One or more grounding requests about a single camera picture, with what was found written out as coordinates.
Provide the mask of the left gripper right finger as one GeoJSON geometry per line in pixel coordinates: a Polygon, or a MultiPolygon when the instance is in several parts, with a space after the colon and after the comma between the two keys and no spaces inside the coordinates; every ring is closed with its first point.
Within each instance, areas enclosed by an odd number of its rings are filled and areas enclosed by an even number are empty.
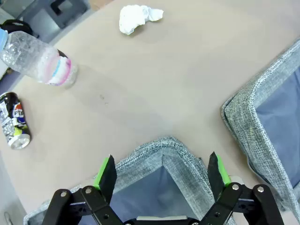
{"type": "Polygon", "coordinates": [[[252,189],[231,181],[220,156],[210,155],[208,179],[215,203],[199,225],[226,225],[234,212],[242,213],[248,225],[284,225],[269,186],[252,189]]]}

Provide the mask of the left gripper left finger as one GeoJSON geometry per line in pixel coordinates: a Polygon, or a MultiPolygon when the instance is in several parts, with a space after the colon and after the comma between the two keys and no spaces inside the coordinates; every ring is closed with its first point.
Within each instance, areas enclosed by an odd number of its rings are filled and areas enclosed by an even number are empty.
{"type": "Polygon", "coordinates": [[[42,225],[78,225],[83,216],[92,216],[96,225],[123,225],[110,206],[117,172],[113,156],[104,159],[92,186],[72,193],[58,189],[50,201],[42,225]]]}

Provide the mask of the black crushed soda can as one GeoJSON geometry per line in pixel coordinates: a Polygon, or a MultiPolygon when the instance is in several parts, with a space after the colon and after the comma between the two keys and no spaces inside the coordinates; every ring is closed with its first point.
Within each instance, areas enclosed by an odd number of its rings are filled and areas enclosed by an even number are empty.
{"type": "Polygon", "coordinates": [[[14,92],[0,95],[0,123],[9,147],[13,150],[25,148],[31,140],[21,101],[14,92]]]}

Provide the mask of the clear plastic water bottle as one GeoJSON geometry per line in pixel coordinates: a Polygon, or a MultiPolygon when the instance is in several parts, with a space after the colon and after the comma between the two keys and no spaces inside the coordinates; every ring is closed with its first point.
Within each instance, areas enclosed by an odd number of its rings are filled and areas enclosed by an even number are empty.
{"type": "Polygon", "coordinates": [[[40,83],[70,86],[77,77],[78,67],[68,56],[23,31],[0,29],[0,59],[40,83]]]}

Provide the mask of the white paper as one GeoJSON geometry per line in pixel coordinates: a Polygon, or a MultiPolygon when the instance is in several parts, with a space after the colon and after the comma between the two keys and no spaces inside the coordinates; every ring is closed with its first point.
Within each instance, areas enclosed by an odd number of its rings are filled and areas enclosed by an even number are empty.
{"type": "Polygon", "coordinates": [[[127,5],[120,10],[119,29],[126,35],[131,35],[138,26],[146,22],[156,22],[163,18],[164,11],[146,5],[127,5]]]}

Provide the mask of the grey fabric basket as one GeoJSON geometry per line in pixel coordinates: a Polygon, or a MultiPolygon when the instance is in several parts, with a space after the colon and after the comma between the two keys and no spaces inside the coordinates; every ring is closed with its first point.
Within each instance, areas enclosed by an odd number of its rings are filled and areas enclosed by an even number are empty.
{"type": "MultiPolygon", "coordinates": [[[[208,166],[174,137],[145,143],[115,163],[110,206],[123,225],[199,225],[215,203],[208,166]]],[[[50,202],[28,214],[24,225],[42,225],[50,202]]],[[[96,225],[83,216],[78,225],[96,225]]]]}
{"type": "Polygon", "coordinates": [[[300,219],[300,184],[292,187],[256,108],[300,66],[300,37],[259,70],[222,106],[221,116],[253,173],[272,186],[281,210],[300,219]]]}

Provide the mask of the grey plastic stool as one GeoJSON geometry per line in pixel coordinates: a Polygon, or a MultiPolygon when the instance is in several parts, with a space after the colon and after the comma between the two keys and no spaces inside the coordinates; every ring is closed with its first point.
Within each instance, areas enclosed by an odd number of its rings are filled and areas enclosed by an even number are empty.
{"type": "Polygon", "coordinates": [[[30,25],[53,22],[63,29],[88,9],[85,0],[33,0],[17,18],[30,25]]]}

